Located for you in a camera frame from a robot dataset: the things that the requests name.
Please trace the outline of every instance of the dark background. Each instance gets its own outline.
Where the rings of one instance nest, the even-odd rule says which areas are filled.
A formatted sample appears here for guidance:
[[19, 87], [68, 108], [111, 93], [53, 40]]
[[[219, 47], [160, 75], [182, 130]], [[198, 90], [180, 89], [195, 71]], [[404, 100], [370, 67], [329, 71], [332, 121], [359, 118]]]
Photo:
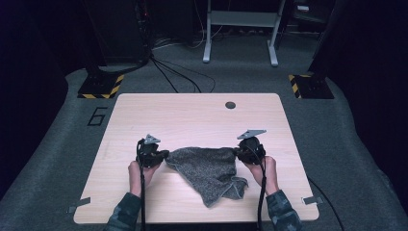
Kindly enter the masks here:
[[[160, 28], [161, 21], [163, 26], [161, 16], [173, 15], [169, 21], [185, 22], [175, 23], [176, 29], [171, 30], [174, 36], [191, 42], [190, 35], [200, 30], [193, 2], [173, 2], [171, 7], [156, 5], [153, 14], [157, 27]], [[205, 2], [197, 1], [204, 23]], [[265, 1], [260, 3], [264, 9]], [[241, 7], [247, 9], [248, 4], [241, 1]], [[391, 179], [406, 211], [407, 9], [408, 3], [403, 0], [338, 0], [310, 68], [327, 73], [342, 89], [358, 135]], [[0, 196], [30, 159], [64, 103], [67, 93], [64, 77], [85, 67], [86, 61], [107, 64], [106, 50], [104, 53], [99, 39], [82, 1], [1, 1]]]

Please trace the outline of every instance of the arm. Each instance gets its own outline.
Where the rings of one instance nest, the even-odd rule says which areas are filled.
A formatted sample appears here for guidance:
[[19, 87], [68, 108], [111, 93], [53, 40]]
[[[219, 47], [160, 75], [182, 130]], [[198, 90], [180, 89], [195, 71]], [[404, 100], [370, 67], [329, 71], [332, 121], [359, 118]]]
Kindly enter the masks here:
[[[144, 184], [147, 187], [153, 177], [153, 173], [160, 165], [143, 169]], [[134, 231], [138, 219], [141, 200], [140, 168], [137, 162], [132, 162], [129, 167], [129, 188], [122, 200], [117, 204], [114, 213], [109, 218], [105, 231], [129, 230]]]
[[[266, 156], [261, 162], [265, 168], [267, 178], [266, 194], [268, 213], [275, 229], [279, 231], [302, 230], [302, 223], [300, 222], [297, 212], [292, 208], [291, 202], [289, 202], [283, 191], [279, 190], [276, 161], [272, 157]], [[263, 177], [261, 167], [244, 164], [251, 171], [255, 181], [261, 186]]]

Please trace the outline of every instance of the black cable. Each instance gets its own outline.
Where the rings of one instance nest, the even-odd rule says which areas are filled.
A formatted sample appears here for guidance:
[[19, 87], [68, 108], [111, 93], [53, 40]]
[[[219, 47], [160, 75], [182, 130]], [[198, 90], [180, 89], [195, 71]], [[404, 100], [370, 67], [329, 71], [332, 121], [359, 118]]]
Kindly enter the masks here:
[[342, 221], [340, 220], [339, 215], [337, 214], [336, 210], [334, 209], [333, 204], [330, 202], [329, 198], [327, 197], [327, 195], [321, 190], [321, 188], [309, 177], [307, 176], [307, 179], [319, 190], [319, 192], [324, 196], [324, 198], [326, 198], [327, 203], [329, 203], [330, 207], [333, 210], [334, 215], [336, 216], [337, 222], [339, 223], [341, 229], [344, 231], [344, 226]]
[[161, 61], [159, 61], [159, 60], [157, 60], [157, 59], [155, 59], [155, 58], [153, 58], [153, 57], [150, 57], [150, 60], [151, 60], [151, 61], [153, 62], [153, 64], [162, 72], [162, 74], [165, 75], [167, 81], [171, 84], [171, 86], [173, 87], [174, 91], [176, 91], [177, 93], [178, 93], [179, 91], [174, 87], [174, 85], [173, 85], [173, 84], [171, 83], [171, 81], [168, 79], [168, 77], [166, 76], [166, 74], [162, 71], [162, 68], [165, 69], [165, 70], [167, 70], [168, 72], [174, 74], [174, 75], [177, 75], [177, 76], [179, 76], [179, 77], [182, 77], [183, 79], [186, 79], [186, 80], [188, 80], [189, 82], [191, 82], [191, 83], [194, 85], [194, 91], [195, 91], [195, 88], [197, 88], [200, 93], [202, 92], [201, 89], [200, 89], [200, 87], [199, 87], [192, 79], [190, 79], [189, 77], [187, 77], [187, 76], [183, 75], [182, 73], [180, 73], [180, 72], [178, 72], [178, 71], [172, 69], [172, 68], [169, 67], [168, 65], [163, 64]]
[[262, 205], [264, 203], [264, 194], [265, 190], [267, 187], [267, 176], [266, 176], [266, 169], [267, 169], [267, 161], [265, 160], [265, 157], [263, 158], [264, 160], [264, 166], [261, 163], [261, 160], [259, 160], [258, 155], [254, 150], [249, 148], [247, 145], [245, 145], [246, 148], [248, 148], [252, 154], [254, 154], [255, 158], [257, 159], [259, 165], [261, 166], [261, 171], [262, 171], [262, 183], [261, 183], [261, 192], [259, 195], [259, 202], [258, 202], [258, 222], [257, 222], [257, 230], [258, 231], [263, 231], [264, 228], [262, 227]]
[[162, 72], [162, 74], [166, 77], [167, 81], [170, 83], [171, 87], [178, 93], [178, 90], [174, 87], [174, 85], [171, 83], [171, 81], [168, 79], [167, 75], [159, 68], [159, 66], [156, 64], [154, 60], [152, 60], [153, 64]]
[[178, 71], [176, 71], [176, 70], [170, 68], [168, 65], [163, 64], [162, 62], [160, 62], [160, 61], [158, 61], [158, 60], [156, 60], [156, 59], [154, 59], [154, 58], [151, 58], [151, 59], [153, 59], [155, 62], [157, 62], [158, 64], [160, 64], [160, 65], [161, 65], [163, 68], [165, 68], [168, 72], [170, 72], [170, 73], [172, 73], [172, 74], [174, 74], [174, 75], [180, 76], [180, 77], [182, 77], [183, 79], [186, 79], [186, 80], [188, 80], [189, 82], [191, 82], [191, 83], [195, 86], [195, 88], [197, 88], [198, 91], [201, 93], [200, 87], [199, 87], [192, 79], [190, 79], [189, 77], [183, 75], [182, 73], [180, 73], [180, 72], [178, 72]]
[[155, 60], [160, 61], [160, 62], [162, 62], [162, 63], [167, 63], [167, 64], [176, 65], [176, 66], [178, 66], [178, 67], [180, 67], [180, 68], [183, 68], [183, 69], [185, 69], [185, 70], [187, 70], [187, 71], [190, 71], [190, 72], [192, 72], [192, 73], [195, 73], [195, 74], [198, 74], [198, 75], [202, 75], [202, 76], [204, 76], [204, 77], [206, 77], [206, 78], [211, 79], [211, 80], [213, 81], [213, 87], [211, 88], [210, 92], [213, 92], [214, 88], [216, 87], [216, 80], [215, 80], [214, 78], [208, 76], [208, 75], [202, 74], [202, 73], [197, 72], [197, 71], [192, 70], [192, 69], [185, 68], [185, 67], [183, 67], [183, 66], [181, 66], [181, 65], [179, 65], [179, 64], [174, 64], [174, 63], [169, 62], [169, 61], [159, 60], [159, 59], [156, 59], [156, 58], [155, 58]]
[[140, 168], [140, 184], [141, 184], [141, 231], [146, 230], [146, 205], [145, 205], [145, 188], [144, 188], [144, 173], [143, 165], [139, 165]]

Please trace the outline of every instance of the gray carpet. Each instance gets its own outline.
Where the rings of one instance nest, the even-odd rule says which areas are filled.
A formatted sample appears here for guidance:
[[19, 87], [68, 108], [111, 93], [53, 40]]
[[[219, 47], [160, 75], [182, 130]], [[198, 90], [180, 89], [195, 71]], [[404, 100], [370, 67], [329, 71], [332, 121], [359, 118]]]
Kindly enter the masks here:
[[[279, 94], [306, 173], [329, 197], [345, 230], [408, 230], [408, 218], [392, 186], [355, 133], [341, 90], [327, 79], [335, 99], [294, 97], [288, 75], [307, 73], [316, 37], [286, 35], [277, 51], [278, 67], [269, 63], [266, 40], [252, 36], [214, 41], [209, 64], [202, 63], [204, 44], [194, 49], [167, 46], [153, 53], [157, 59], [214, 78], [217, 83], [214, 92]], [[203, 92], [211, 90], [211, 79], [170, 66], [192, 78]], [[73, 215], [66, 213], [68, 206], [80, 199], [117, 99], [77, 98], [77, 90], [86, 77], [85, 70], [66, 76], [69, 92], [63, 107], [0, 202], [0, 230], [102, 229], [103, 224], [78, 225]], [[194, 92], [190, 82], [175, 76], [169, 78], [180, 92]], [[138, 92], [174, 90], [149, 62], [126, 74], [118, 93]], [[99, 111], [106, 117], [101, 126], [87, 126], [96, 107], [107, 107]], [[322, 196], [315, 186], [311, 187], [315, 196]], [[304, 222], [307, 230], [341, 230], [329, 203], [319, 204], [319, 213], [317, 220]], [[265, 222], [265, 228], [271, 230], [269, 222]]]

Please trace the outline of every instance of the yellow black hazard tape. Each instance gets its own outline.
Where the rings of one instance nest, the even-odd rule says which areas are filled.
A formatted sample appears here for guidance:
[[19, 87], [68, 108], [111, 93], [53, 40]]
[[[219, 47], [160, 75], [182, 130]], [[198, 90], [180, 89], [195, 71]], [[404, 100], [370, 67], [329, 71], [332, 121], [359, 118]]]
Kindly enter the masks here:
[[114, 98], [117, 91], [119, 90], [120, 84], [122, 83], [122, 80], [124, 78], [124, 75], [120, 75], [117, 77], [115, 81], [115, 85], [112, 88], [112, 90], [108, 93], [102, 93], [102, 94], [95, 94], [95, 93], [78, 93], [78, 98]]
[[309, 78], [310, 75], [289, 75], [289, 80], [291, 81], [291, 85], [292, 85], [292, 90], [294, 93], [294, 96], [296, 98], [302, 98], [302, 95], [300, 94], [299, 91], [299, 86], [296, 83], [296, 80], [294, 77], [304, 77], [304, 78]]

